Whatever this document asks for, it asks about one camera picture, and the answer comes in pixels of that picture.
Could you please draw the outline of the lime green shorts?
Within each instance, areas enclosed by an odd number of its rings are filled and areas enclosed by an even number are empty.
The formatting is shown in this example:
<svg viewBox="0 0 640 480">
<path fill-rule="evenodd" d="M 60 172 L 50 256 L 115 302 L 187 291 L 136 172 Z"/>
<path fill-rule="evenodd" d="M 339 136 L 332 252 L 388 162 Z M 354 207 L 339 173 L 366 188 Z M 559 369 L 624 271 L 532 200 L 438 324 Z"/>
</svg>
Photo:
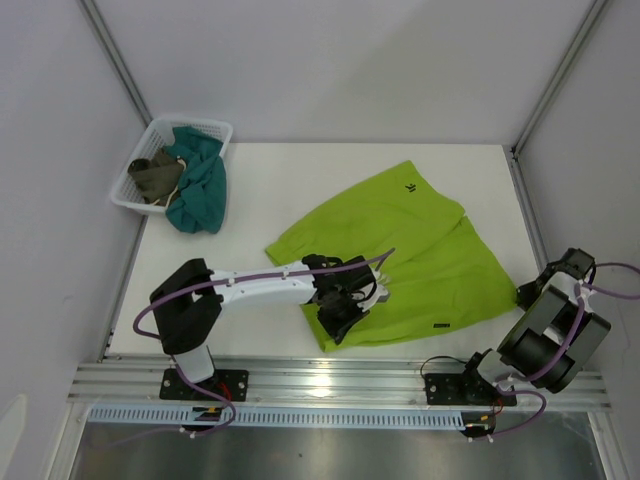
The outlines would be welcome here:
<svg viewBox="0 0 640 480">
<path fill-rule="evenodd" d="M 305 215 L 265 253 L 276 266 L 308 254 L 367 259 L 382 267 L 390 298 L 341 343 L 302 312 L 325 352 L 378 347 L 451 333 L 510 312 L 516 287 L 481 240 L 462 205 L 438 193 L 410 161 L 341 192 Z"/>
</svg>

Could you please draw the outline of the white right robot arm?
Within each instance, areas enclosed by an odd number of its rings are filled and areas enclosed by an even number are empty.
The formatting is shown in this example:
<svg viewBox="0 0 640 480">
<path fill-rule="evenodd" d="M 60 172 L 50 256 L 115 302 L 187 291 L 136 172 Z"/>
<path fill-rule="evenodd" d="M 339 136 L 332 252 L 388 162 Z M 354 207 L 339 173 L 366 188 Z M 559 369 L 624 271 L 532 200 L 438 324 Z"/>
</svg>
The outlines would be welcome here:
<svg viewBox="0 0 640 480">
<path fill-rule="evenodd" d="M 456 380 L 458 395 L 471 404 L 505 397 L 498 384 L 529 383 L 550 393 L 563 390 L 611 330 L 589 305 L 587 281 L 595 258 L 570 248 L 539 276 L 516 290 L 523 316 L 497 349 L 476 353 Z"/>
</svg>

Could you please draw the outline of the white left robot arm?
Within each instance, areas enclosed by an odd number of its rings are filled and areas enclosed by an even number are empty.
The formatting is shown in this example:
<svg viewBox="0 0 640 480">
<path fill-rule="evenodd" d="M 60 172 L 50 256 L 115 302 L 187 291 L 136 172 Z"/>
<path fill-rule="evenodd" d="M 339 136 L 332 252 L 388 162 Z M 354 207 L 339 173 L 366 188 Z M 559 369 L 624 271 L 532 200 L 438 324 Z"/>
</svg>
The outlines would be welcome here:
<svg viewBox="0 0 640 480">
<path fill-rule="evenodd" d="M 343 261 L 310 254 L 290 264 L 254 272 L 215 272 L 202 258 L 187 261 L 150 295 L 165 354 L 181 370 L 182 388 L 197 400 L 216 390 L 217 376 L 206 340 L 216 321 L 234 307 L 311 305 L 329 338 L 346 334 L 390 292 L 381 273 L 363 256 Z"/>
</svg>

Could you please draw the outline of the teal shorts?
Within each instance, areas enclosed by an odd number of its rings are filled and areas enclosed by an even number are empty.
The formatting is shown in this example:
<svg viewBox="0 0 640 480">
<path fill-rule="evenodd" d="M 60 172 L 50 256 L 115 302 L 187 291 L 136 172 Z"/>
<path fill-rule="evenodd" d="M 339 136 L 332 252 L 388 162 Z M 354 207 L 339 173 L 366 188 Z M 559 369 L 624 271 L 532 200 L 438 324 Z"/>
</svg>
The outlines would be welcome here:
<svg viewBox="0 0 640 480">
<path fill-rule="evenodd" d="M 166 217 L 182 233 L 216 234 L 227 206 L 227 175 L 221 156 L 224 144 L 191 126 L 174 127 L 173 135 L 174 143 L 166 151 L 183 160 L 186 168 Z"/>
</svg>

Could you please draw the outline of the olive brown shorts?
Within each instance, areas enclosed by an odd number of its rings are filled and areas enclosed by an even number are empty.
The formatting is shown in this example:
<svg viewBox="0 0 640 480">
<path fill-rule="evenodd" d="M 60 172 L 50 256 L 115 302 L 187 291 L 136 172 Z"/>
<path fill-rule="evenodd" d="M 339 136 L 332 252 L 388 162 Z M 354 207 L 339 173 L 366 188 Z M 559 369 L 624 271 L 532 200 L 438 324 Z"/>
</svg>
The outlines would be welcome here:
<svg viewBox="0 0 640 480">
<path fill-rule="evenodd" d="M 179 196 L 178 183 L 186 167 L 180 156 L 160 148 L 151 159 L 135 159 L 127 172 L 146 204 L 168 207 Z"/>
</svg>

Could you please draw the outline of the white plastic basket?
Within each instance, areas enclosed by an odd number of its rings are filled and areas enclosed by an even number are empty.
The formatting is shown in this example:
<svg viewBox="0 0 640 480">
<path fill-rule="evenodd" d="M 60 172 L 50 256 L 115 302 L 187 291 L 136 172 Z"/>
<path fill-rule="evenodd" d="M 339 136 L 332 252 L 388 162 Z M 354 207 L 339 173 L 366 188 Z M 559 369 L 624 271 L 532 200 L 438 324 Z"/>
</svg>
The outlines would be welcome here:
<svg viewBox="0 0 640 480">
<path fill-rule="evenodd" d="M 165 208 L 154 206 L 144 201 L 134 180 L 128 173 L 129 165 L 137 159 L 151 159 L 159 149 L 174 143 L 175 127 L 190 126 L 196 130 L 222 142 L 220 157 L 225 158 L 234 129 L 231 124 L 222 120 L 195 118 L 180 114 L 166 114 L 152 120 L 142 134 L 129 159 L 114 182 L 110 199 L 114 205 L 132 210 L 143 216 L 163 215 Z"/>
</svg>

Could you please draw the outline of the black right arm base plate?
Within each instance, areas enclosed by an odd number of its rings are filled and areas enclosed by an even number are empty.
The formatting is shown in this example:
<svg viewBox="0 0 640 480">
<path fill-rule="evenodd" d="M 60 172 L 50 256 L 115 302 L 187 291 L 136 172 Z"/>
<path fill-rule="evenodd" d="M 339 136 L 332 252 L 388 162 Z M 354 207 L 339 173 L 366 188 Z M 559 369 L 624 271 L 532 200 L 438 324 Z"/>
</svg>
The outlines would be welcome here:
<svg viewBox="0 0 640 480">
<path fill-rule="evenodd" d="M 507 406 L 514 407 L 514 397 L 500 394 L 494 386 L 481 377 L 477 367 L 483 355 L 474 354 L 469 360 L 462 360 L 449 355 L 437 355 L 428 358 L 420 367 L 425 395 L 428 405 L 436 406 Z M 453 372 L 427 372 L 425 367 L 434 361 L 443 361 L 445 365 L 453 364 L 459 370 Z"/>
</svg>

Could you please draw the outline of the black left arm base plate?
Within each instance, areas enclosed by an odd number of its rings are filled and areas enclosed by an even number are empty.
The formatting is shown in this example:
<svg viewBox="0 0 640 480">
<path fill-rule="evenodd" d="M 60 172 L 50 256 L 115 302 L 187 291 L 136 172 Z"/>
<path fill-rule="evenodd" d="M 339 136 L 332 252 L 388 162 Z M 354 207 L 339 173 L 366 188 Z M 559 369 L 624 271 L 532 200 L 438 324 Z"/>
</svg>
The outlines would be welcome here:
<svg viewBox="0 0 640 480">
<path fill-rule="evenodd" d="M 249 385 L 249 372 L 247 370 L 218 369 L 215 375 L 198 383 L 202 389 L 222 396 L 231 402 L 244 402 Z M 205 401 L 212 400 L 188 386 L 180 377 L 176 369 L 164 371 L 160 384 L 159 398 L 162 400 Z"/>
</svg>

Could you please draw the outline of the aluminium mounting rail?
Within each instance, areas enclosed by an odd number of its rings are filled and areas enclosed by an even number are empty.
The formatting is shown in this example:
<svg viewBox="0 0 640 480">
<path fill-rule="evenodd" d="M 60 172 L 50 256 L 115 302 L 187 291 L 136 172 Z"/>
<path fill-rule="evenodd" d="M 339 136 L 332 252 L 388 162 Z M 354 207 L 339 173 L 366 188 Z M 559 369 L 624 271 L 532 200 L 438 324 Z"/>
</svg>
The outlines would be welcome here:
<svg viewBox="0 0 640 480">
<path fill-rule="evenodd" d="M 219 357 L 220 369 L 249 373 L 248 406 L 410 409 L 426 405 L 426 373 L 461 371 L 453 360 L 361 360 L 323 358 Z M 77 367 L 70 403 L 160 401 L 165 357 L 109 357 Z"/>
</svg>

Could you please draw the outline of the right aluminium corner post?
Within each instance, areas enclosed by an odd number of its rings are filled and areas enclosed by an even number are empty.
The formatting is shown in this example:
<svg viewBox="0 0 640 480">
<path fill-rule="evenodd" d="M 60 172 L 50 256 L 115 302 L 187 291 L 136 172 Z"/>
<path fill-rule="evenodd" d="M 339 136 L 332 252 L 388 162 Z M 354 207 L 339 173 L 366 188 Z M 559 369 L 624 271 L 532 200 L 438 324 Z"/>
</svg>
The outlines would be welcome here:
<svg viewBox="0 0 640 480">
<path fill-rule="evenodd" d="M 514 159 L 521 156 L 527 143 L 540 127 L 612 4 L 611 0 L 590 2 L 586 13 L 511 147 Z"/>
</svg>

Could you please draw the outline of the aluminium corner post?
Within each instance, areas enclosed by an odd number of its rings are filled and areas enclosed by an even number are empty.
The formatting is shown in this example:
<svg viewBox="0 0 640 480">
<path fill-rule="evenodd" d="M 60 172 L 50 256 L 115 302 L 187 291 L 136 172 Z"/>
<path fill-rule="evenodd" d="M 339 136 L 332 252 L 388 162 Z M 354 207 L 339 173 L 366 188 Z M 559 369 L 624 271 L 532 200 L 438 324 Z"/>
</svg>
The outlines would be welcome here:
<svg viewBox="0 0 640 480">
<path fill-rule="evenodd" d="M 612 4 L 611 0 L 590 2 L 586 13 L 511 147 L 514 159 L 521 156 L 527 143 L 540 127 Z"/>
<path fill-rule="evenodd" d="M 77 5 L 91 29 L 105 58 L 121 84 L 134 112 L 141 122 L 148 126 L 153 120 L 147 102 L 132 75 L 111 29 L 106 22 L 97 1 L 78 0 Z"/>
</svg>

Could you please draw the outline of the left aluminium corner post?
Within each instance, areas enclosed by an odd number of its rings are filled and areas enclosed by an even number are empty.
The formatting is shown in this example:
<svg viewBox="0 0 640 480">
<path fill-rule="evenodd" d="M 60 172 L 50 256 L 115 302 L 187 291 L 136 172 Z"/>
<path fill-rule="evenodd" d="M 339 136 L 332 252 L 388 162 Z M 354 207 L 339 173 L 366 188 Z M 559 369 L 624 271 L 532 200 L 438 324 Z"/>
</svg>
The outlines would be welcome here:
<svg viewBox="0 0 640 480">
<path fill-rule="evenodd" d="M 147 102 L 132 75 L 111 29 L 106 22 L 97 1 L 78 0 L 77 5 L 91 29 L 105 58 L 121 84 L 134 112 L 141 122 L 148 126 L 153 120 Z"/>
</svg>

